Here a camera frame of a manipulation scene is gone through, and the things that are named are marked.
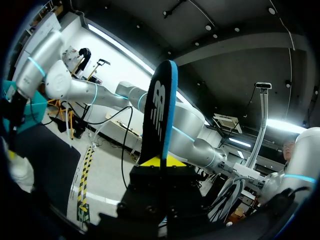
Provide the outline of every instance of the yellow tag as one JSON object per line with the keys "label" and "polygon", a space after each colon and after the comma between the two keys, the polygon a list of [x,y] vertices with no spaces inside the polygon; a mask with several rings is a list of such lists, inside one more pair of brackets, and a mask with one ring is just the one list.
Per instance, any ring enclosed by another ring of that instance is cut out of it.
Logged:
{"label": "yellow tag", "polygon": [[[155,157],[151,158],[150,160],[144,162],[140,166],[143,166],[143,167],[149,167],[149,166],[160,167],[160,158],[159,158],[159,156],[155,156]],[[172,166],[185,167],[186,165],[183,162],[175,159],[173,156],[168,155],[168,157],[166,158],[166,166],[167,167],[172,167]]]}

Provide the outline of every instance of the person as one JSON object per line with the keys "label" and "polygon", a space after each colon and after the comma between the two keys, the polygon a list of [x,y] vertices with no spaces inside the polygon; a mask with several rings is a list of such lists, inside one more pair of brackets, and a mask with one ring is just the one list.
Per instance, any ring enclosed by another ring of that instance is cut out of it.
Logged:
{"label": "person", "polygon": [[293,136],[293,135],[286,137],[283,142],[282,152],[283,152],[283,158],[284,160],[286,160],[284,169],[286,169],[288,164],[290,163],[292,154],[295,149],[295,144],[296,144],[296,136]]}

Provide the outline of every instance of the yellow black hazard tape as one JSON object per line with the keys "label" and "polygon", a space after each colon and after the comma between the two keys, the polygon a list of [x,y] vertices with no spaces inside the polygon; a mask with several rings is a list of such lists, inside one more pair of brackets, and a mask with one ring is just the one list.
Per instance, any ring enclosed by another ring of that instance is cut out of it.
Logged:
{"label": "yellow black hazard tape", "polygon": [[77,198],[77,215],[76,219],[80,222],[90,222],[90,211],[89,204],[87,203],[87,182],[88,182],[88,172],[91,167],[92,155],[95,151],[91,146],[88,147],[86,154],[84,156],[83,170],[78,190]]}

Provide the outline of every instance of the shoe logo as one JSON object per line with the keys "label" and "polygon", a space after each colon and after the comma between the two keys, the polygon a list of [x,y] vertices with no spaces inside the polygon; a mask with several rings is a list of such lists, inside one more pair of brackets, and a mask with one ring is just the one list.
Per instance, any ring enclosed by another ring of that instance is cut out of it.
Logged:
{"label": "shoe logo", "polygon": [[151,110],[150,119],[153,119],[153,125],[158,131],[159,141],[161,140],[161,122],[164,118],[166,89],[159,81],[156,81],[153,93],[153,103],[155,108]]}

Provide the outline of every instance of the black mat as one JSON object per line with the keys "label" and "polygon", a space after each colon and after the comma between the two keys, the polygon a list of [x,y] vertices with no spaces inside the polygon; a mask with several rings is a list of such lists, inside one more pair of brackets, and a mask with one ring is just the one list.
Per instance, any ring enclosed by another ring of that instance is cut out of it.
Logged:
{"label": "black mat", "polygon": [[67,215],[69,192],[81,157],[45,126],[33,126],[16,137],[16,152],[27,157],[34,185],[43,188],[52,204]]}

